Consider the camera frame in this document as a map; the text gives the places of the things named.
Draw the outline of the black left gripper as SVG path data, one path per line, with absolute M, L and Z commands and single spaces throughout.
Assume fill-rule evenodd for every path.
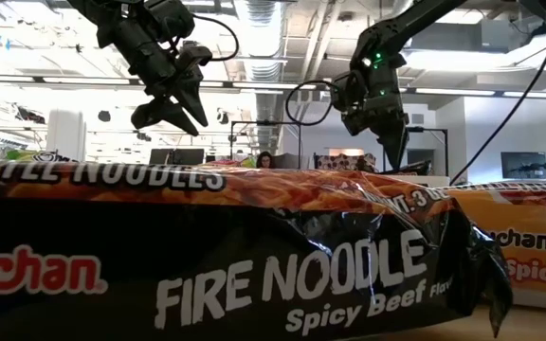
M 198 136 L 185 110 L 201 126 L 209 125 L 199 96 L 202 47 L 189 45 L 173 54 L 160 45 L 169 39 L 170 33 L 158 22 L 148 24 L 137 18 L 123 18 L 111 26 L 111 44 L 128 62 L 129 73 L 143 82 L 145 93 L 155 97 L 137 106 L 132 124 L 142 129 L 165 121 L 186 134 Z M 170 96 L 178 102 L 172 102 Z

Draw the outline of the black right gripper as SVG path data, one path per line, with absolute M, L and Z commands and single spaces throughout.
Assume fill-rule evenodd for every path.
M 409 141 L 396 69 L 405 63 L 388 40 L 392 33 L 369 27 L 358 38 L 350 71 L 343 85 L 343 123 L 351 135 L 369 129 L 396 171 Z

